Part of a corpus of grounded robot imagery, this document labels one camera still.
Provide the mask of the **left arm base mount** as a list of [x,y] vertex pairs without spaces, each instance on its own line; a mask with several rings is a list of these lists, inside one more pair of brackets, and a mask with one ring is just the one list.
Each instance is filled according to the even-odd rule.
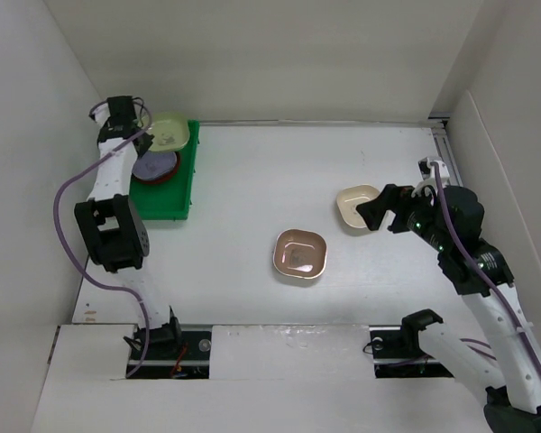
[[142,366],[132,373],[140,362],[142,349],[131,347],[126,378],[206,380],[209,378],[211,348],[211,328],[183,329],[182,343],[178,347],[150,345]]

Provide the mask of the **pink square panda plate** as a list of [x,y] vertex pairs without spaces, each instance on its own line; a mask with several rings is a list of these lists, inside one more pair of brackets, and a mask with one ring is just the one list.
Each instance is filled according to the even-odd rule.
[[275,242],[271,262],[282,276],[313,281],[326,268],[327,243],[318,233],[290,228],[281,232]]

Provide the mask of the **green square panda plate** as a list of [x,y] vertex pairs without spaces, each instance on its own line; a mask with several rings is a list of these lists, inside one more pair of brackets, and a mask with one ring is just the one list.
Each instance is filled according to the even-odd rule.
[[190,140],[188,119],[176,112],[153,115],[148,133],[153,136],[150,152],[177,152]]

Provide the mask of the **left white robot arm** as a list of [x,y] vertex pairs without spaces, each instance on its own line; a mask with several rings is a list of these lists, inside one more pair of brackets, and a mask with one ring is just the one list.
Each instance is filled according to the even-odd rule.
[[132,171],[151,145],[138,97],[109,97],[89,116],[98,126],[99,161],[94,186],[74,215],[93,264],[115,278],[108,291],[127,293],[138,325],[125,342],[140,356],[173,357],[184,348],[179,320],[144,268],[150,237],[130,197]]

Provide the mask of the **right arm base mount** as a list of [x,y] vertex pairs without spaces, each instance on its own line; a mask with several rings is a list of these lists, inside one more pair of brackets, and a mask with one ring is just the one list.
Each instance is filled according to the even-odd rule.
[[363,352],[372,357],[377,379],[453,378],[433,357],[408,348],[400,326],[372,326],[369,333]]

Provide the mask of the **cream square panda plate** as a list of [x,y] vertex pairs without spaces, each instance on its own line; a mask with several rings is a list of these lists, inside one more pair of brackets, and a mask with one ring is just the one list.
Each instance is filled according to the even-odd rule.
[[335,198],[335,206],[340,216],[342,228],[351,234],[370,234],[371,230],[356,208],[368,203],[380,195],[372,185],[362,184],[340,190]]

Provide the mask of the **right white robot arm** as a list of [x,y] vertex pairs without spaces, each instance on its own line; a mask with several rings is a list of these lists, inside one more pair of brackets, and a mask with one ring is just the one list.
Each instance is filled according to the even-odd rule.
[[416,186],[386,185],[356,206],[366,227],[411,232],[437,253],[442,274],[472,312],[489,353],[454,335],[432,309],[371,328],[368,347],[377,370],[393,377],[436,362],[470,392],[493,432],[541,432],[541,347],[523,313],[504,255],[481,236],[484,207],[470,189],[453,186],[445,163],[418,163]]

